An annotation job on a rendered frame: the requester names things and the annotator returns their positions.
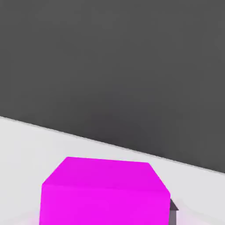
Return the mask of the small magenta cube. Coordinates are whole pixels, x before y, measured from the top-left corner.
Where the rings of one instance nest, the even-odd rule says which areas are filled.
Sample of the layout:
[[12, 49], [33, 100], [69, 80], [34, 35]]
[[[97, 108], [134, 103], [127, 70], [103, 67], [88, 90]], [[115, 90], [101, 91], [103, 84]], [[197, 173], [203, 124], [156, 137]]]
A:
[[67, 157], [42, 184], [39, 225], [169, 225], [170, 202], [149, 163]]

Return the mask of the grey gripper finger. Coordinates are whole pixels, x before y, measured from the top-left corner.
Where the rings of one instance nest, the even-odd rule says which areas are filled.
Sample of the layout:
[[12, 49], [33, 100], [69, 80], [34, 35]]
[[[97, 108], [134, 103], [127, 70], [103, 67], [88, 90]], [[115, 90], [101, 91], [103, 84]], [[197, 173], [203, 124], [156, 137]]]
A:
[[202, 221], [187, 207], [170, 203], [169, 225], [202, 225]]

